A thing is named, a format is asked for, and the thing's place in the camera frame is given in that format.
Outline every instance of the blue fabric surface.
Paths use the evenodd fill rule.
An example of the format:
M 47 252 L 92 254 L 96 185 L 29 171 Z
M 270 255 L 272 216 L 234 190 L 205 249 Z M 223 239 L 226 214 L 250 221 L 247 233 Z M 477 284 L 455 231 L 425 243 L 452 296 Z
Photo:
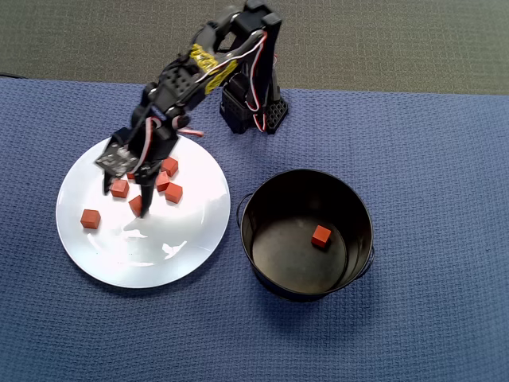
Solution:
M 192 125 L 233 207 L 306 167 L 370 210 L 369 272 L 299 304 L 258 284 L 233 216 L 202 267 L 153 290 L 102 284 L 68 258 L 60 183 L 141 90 L 0 80 L 0 380 L 509 380 L 509 97 L 289 90 L 266 136 L 233 135 L 209 96 Z

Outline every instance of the black pot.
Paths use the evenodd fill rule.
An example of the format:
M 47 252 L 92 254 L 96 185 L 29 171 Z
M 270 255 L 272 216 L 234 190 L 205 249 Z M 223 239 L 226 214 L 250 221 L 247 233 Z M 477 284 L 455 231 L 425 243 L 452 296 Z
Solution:
M 371 266 L 373 227 L 359 196 L 315 170 L 291 170 L 252 194 L 239 223 L 258 280 L 279 297 L 313 301 L 344 288 Z M 311 244 L 317 225 L 332 231 L 325 249 Z

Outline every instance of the black robotic arm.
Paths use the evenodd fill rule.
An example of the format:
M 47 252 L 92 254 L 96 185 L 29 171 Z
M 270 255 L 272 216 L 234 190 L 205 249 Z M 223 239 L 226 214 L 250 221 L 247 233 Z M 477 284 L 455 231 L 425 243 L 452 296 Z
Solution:
M 187 112 L 222 84 L 220 113 L 233 132 L 257 127 L 273 134 L 288 111 L 273 65 L 280 25 L 281 18 L 259 0 L 248 0 L 242 12 L 228 7 L 208 22 L 189 51 L 166 66 L 157 83 L 146 85 L 130 128 L 116 131 L 95 161 L 104 169 L 104 193 L 114 178 L 132 173 L 142 189 L 144 216 L 161 161 L 175 146 L 177 132 L 201 135 L 187 128 Z M 220 44 L 229 33 L 235 40 L 224 51 Z

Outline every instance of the red cube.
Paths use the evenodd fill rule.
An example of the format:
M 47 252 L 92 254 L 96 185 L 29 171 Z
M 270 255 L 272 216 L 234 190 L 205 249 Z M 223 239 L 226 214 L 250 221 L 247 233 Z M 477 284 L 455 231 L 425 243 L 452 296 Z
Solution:
M 140 195 L 135 197 L 129 202 L 129 206 L 135 216 L 140 216 L 142 214 L 142 197 Z
M 167 201 L 178 203 L 182 198 L 182 187 L 170 182 L 165 192 L 165 198 Z
M 331 236 L 331 231 L 327 228 L 319 225 L 313 233 L 313 238 L 311 239 L 311 243 L 317 245 L 320 248 L 325 248 L 327 245 L 328 239 Z
M 129 193 L 129 183 L 122 179 L 115 179 L 111 185 L 111 195 L 126 198 Z
M 97 229 L 99 222 L 101 221 L 101 215 L 99 211 L 94 209 L 84 209 L 83 215 L 81 215 L 81 225 L 84 228 Z
M 156 179 L 156 188 L 160 193 L 161 191 L 166 191 L 169 185 L 169 176 L 168 173 L 160 173 Z
M 178 170 L 178 162 L 173 158 L 167 158 L 162 161 L 161 172 L 166 172 L 170 177 L 175 175 Z

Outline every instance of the white plate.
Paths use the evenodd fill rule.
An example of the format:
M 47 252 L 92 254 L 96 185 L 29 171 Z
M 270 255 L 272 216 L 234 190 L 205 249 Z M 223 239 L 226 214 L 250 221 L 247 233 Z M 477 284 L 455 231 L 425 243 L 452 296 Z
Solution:
M 157 287 L 197 269 L 216 249 L 230 216 L 230 191 L 216 160 L 200 145 L 180 137 L 171 157 L 179 170 L 172 182 L 184 189 L 175 205 L 154 189 L 149 212 L 135 218 L 128 201 L 140 195 L 129 181 L 127 199 L 103 195 L 103 171 L 94 164 L 107 139 L 69 170 L 56 201 L 56 226 L 71 259 L 105 283 L 127 288 Z M 84 209 L 101 214 L 97 230 L 83 228 Z

